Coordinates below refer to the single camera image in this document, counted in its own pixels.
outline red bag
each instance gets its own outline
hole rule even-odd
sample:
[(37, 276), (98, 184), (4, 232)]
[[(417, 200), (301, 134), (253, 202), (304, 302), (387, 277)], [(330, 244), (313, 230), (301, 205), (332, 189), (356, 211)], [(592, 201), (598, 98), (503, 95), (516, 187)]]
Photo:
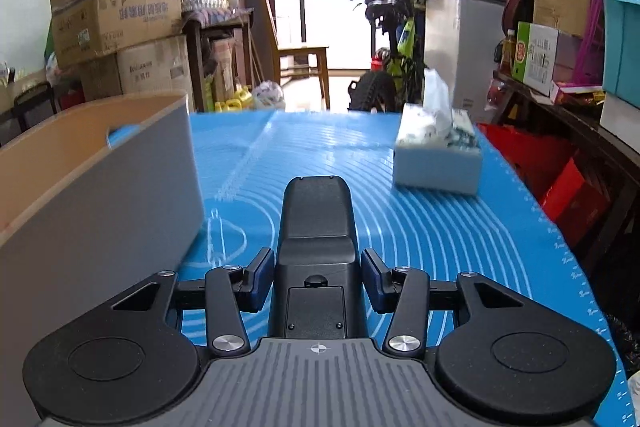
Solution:
[(573, 248), (609, 204), (609, 191), (597, 171), (588, 164), (578, 168), (571, 158), (546, 194), (542, 209)]
[(510, 126), (478, 126), (540, 202), (575, 153), (574, 145), (556, 136), (538, 136)]

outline stacked cardboard boxes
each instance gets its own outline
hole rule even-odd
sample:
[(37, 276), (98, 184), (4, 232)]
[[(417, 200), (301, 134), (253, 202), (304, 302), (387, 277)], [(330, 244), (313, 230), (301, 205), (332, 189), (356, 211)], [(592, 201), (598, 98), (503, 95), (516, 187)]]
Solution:
[(182, 89), (193, 107), (180, 0), (50, 2), (58, 65), (79, 65), (87, 100)]

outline floor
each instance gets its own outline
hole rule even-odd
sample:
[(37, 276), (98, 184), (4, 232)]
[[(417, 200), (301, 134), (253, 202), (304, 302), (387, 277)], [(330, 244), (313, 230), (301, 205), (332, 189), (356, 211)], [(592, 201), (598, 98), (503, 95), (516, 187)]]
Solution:
[[(331, 112), (347, 112), (349, 107), (349, 84), (356, 80), (347, 76), (329, 77), (329, 94)], [(282, 90), (287, 102), (287, 111), (320, 111), (324, 109), (321, 102), (320, 82), (317, 76), (301, 80), (282, 79)]]

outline dark wood table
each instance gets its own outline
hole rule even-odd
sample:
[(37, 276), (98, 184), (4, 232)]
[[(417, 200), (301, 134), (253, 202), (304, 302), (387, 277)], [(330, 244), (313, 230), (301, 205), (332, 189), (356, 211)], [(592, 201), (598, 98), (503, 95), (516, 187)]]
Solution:
[[(598, 120), (592, 116), (584, 115), (570, 107), (540, 103), (533, 96), (530, 87), (498, 71), (494, 71), (494, 78), (505, 83), (506, 92), (492, 123), (503, 123), (518, 102), (524, 100), (526, 103), (533, 103), (568, 126), (572, 131), (573, 142), (581, 150), (601, 158), (623, 175), (622, 187), (612, 202), (609, 214), (585, 258), (581, 261), (583, 270), (587, 275), (591, 275), (614, 240), (625, 233), (634, 214), (640, 216), (640, 154), (600, 127)], [(640, 236), (640, 223), (636, 225), (636, 220), (634, 219), (633, 222), (633, 233)]]
[(254, 10), (245, 10), (240, 16), (225, 22), (203, 26), (199, 20), (189, 20), (184, 25), (183, 33), (187, 37), (187, 53), (189, 55), (189, 70), (191, 86), (193, 87), (193, 105), (197, 112), (205, 112), (204, 100), (204, 68), (202, 65), (202, 39), (228, 38), (228, 31), (242, 30), (242, 55), (244, 57), (244, 81), (247, 86), (253, 86), (251, 26), (254, 23)]

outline tablecloth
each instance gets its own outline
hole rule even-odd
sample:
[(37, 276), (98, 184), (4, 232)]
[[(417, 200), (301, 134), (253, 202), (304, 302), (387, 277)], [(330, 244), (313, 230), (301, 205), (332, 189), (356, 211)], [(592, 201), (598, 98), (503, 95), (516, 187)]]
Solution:
[[(392, 166), (398, 126), (396, 114), (192, 116), (207, 217), (180, 277), (200, 279), (211, 267), (248, 264), (261, 247), (276, 250), (282, 196), (290, 179), (336, 174), (351, 189), (360, 250), (373, 247), (388, 266), (419, 267), (432, 279), (480, 272), (593, 328), (612, 344), (606, 320), (561, 233), (492, 145), (479, 137), (483, 163), (477, 197), (396, 188)], [(269, 299), (258, 314), (243, 314), (252, 343), (266, 334), (268, 313)], [(390, 316), (368, 306), (367, 317), (369, 333), (380, 343)], [(430, 345), (451, 329), (450, 312), (430, 313)], [(185, 312), (182, 331), (204, 344), (204, 312)], [(602, 427), (635, 425), (620, 361), (596, 421)]]

